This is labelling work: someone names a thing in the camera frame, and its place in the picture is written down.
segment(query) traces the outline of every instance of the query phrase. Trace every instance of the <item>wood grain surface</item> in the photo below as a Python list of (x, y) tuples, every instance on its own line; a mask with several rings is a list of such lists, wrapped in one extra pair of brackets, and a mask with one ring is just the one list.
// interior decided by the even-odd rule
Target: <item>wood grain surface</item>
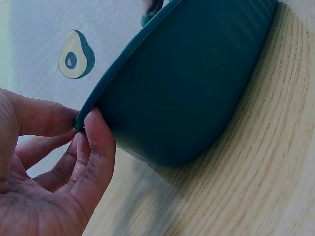
[(170, 169), (118, 150), (85, 235), (315, 235), (315, 1), (279, 2), (229, 126)]

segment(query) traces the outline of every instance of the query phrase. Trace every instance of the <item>light wood tabletop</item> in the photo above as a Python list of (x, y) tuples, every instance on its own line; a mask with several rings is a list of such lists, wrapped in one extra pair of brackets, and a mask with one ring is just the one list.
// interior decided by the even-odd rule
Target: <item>light wood tabletop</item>
[(85, 235), (315, 235), (315, 2), (279, 2), (232, 121), (197, 161), (121, 151)]
[[(81, 0), (72, 8), (71, 1), (25, 2), (0, 4), (0, 87), (80, 109), (141, 28), (141, 0)], [(95, 67), (82, 80), (66, 79), (57, 68), (71, 29), (86, 33), (96, 49)], [(315, 0), (280, 0), (218, 140), (178, 168), (149, 166), (117, 149), (112, 182), (84, 235), (315, 236), (314, 65)], [(32, 167), (30, 176), (49, 170), (65, 149)]]

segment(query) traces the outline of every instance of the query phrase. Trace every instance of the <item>bowl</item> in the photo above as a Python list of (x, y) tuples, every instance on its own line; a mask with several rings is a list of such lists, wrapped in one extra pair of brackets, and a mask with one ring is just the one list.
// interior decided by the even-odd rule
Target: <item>bowl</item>
[(179, 166), (228, 124), (264, 44), (277, 0), (172, 0), (107, 69), (75, 129), (97, 106), (117, 146)]

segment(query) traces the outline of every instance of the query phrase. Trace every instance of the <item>palm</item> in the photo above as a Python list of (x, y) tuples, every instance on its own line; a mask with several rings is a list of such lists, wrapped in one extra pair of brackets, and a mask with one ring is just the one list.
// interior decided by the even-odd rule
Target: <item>palm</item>
[[(15, 218), (19, 216), (20, 220), (18, 225), (15, 225), (14, 234), (35, 235), (34, 232), (46, 236), (82, 234), (85, 223), (83, 221), (86, 219), (82, 211), (72, 212), (73, 206), (78, 204), (75, 199), (65, 189), (50, 192), (40, 186), (27, 175), (25, 167), (16, 154), (12, 158), (8, 184), (9, 191), (0, 195), (0, 211), (9, 214), (3, 214), (0, 221), (17, 222)], [(12, 232), (12, 225), (9, 226), (10, 228), (7, 232), (4, 231), (3, 235)]]

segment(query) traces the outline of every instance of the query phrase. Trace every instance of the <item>finger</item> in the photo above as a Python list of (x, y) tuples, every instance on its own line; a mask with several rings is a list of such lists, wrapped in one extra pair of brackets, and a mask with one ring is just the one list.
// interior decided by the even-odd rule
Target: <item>finger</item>
[(69, 143), (76, 134), (73, 129), (69, 133), (55, 137), (32, 137), (15, 148), (15, 154), (21, 160), (25, 170), (29, 169), (53, 150)]
[(77, 137), (77, 144), (78, 144), (77, 145), (77, 160), (76, 160), (71, 178), (69, 182), (62, 188), (58, 189), (57, 192), (68, 193), (72, 189), (72, 187), (75, 185), (75, 183), (78, 181), (78, 179), (82, 176), (88, 164), (91, 149), (89, 146), (87, 135), (85, 133), (78, 133), (76, 137)]
[(92, 109), (85, 118), (84, 126), (91, 153), (87, 167), (70, 195), (81, 206), (85, 217), (90, 219), (112, 179), (116, 144), (99, 109)]
[(1, 89), (14, 108), (19, 135), (57, 136), (73, 128), (77, 110)]
[(76, 162), (76, 138), (77, 136), (74, 137), (66, 153), (60, 158), (60, 160), (50, 171), (33, 178), (33, 180), (36, 181), (41, 187), (47, 189), (50, 192), (55, 192), (57, 189), (64, 186), (68, 182)]

